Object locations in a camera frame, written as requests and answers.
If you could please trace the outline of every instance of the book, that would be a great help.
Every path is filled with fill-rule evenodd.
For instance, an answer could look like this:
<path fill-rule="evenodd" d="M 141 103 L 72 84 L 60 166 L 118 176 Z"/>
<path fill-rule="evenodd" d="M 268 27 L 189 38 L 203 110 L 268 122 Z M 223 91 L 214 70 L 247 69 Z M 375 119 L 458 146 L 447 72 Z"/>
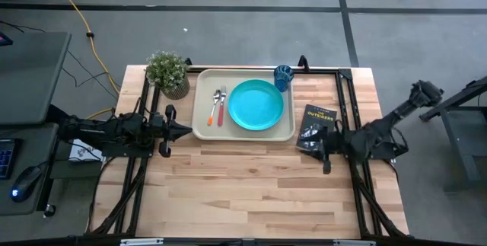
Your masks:
<path fill-rule="evenodd" d="M 300 139 L 314 135 L 324 126 L 328 131 L 333 131 L 335 120 L 336 111 L 306 104 L 296 147 L 306 152 L 318 151 L 320 142 L 305 142 Z"/>

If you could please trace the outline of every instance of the yellow cable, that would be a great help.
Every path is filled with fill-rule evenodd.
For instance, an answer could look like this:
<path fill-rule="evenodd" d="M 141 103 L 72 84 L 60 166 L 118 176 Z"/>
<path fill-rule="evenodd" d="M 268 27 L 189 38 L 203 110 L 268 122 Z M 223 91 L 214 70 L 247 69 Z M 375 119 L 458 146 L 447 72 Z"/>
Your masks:
<path fill-rule="evenodd" d="M 94 113 L 94 114 L 90 115 L 90 116 L 89 116 L 89 117 L 87 117 L 86 119 L 87 119 L 87 120 L 92 119 L 92 118 L 94 118 L 94 117 L 96 117 L 96 116 L 98 116 L 98 115 L 101 115 L 102 113 L 110 112 L 111 110 L 112 110 L 112 108 L 108 108 L 108 109 L 105 109 L 105 110 L 101 110 L 101 111 L 99 111 L 99 112 L 96 112 L 96 113 Z"/>
<path fill-rule="evenodd" d="M 88 25 L 88 22 L 86 21 L 86 19 L 84 18 L 83 14 L 79 11 L 78 7 L 76 7 L 76 4 L 72 1 L 72 0 L 69 0 L 69 2 L 71 3 L 71 5 L 73 5 L 73 7 L 75 8 L 75 10 L 78 12 L 79 16 L 81 17 L 81 19 L 83 20 L 84 22 L 84 25 L 86 26 L 86 30 L 88 30 L 88 33 L 92 33 L 91 32 L 91 29 L 90 29 L 90 25 Z M 113 89 L 116 91 L 117 94 L 120 94 L 120 91 L 119 89 L 116 87 L 115 85 L 115 81 L 113 80 L 112 78 L 112 75 L 108 72 L 108 69 L 107 67 L 104 65 L 104 63 L 101 61 L 100 57 L 98 56 L 97 54 L 97 51 L 95 50 L 94 48 L 94 41 L 93 41 L 93 37 L 89 37 L 90 38 L 90 42 L 91 42 L 91 50 L 93 51 L 93 54 L 94 56 L 97 58 L 98 62 L 100 63 L 101 67 L 103 68 L 103 70 L 105 70 L 105 72 L 107 73 L 108 75 L 108 79 L 110 80 L 110 84 L 112 85 Z"/>

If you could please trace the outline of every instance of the keyboard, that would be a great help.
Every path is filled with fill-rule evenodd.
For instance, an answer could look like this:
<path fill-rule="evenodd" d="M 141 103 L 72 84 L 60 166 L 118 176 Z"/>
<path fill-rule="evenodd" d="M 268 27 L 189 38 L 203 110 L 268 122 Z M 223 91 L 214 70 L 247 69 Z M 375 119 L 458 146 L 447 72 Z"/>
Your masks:
<path fill-rule="evenodd" d="M 21 139 L 0 139 L 0 179 L 10 178 Z"/>

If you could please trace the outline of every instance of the plant pot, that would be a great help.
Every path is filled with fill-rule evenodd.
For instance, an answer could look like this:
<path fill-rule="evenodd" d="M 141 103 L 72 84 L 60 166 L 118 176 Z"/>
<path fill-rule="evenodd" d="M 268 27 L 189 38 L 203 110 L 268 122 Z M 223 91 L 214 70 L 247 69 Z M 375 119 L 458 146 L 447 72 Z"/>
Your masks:
<path fill-rule="evenodd" d="M 184 78 L 183 83 L 178 85 L 176 89 L 172 91 L 161 90 L 161 92 L 169 99 L 178 100 L 185 97 L 189 92 L 189 80 L 188 75 Z"/>

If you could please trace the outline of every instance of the beige tray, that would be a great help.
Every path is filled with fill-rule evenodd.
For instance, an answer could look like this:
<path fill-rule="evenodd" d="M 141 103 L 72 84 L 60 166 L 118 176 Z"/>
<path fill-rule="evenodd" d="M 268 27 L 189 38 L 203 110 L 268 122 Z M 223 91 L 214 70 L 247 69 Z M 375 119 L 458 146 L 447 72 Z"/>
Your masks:
<path fill-rule="evenodd" d="M 231 119 L 228 113 L 228 98 L 237 85 L 249 79 L 262 79 L 274 84 L 272 70 L 209 69 L 198 75 L 192 121 L 193 133 L 196 137 L 204 140 L 286 141 L 294 135 L 296 123 L 292 83 L 289 89 L 282 93 L 284 113 L 274 126 L 263 131 L 250 131 L 238 126 Z M 213 124 L 208 126 L 207 121 L 213 106 L 213 93 L 222 85 L 227 86 L 223 125 L 220 127 L 217 124 L 218 103 Z"/>

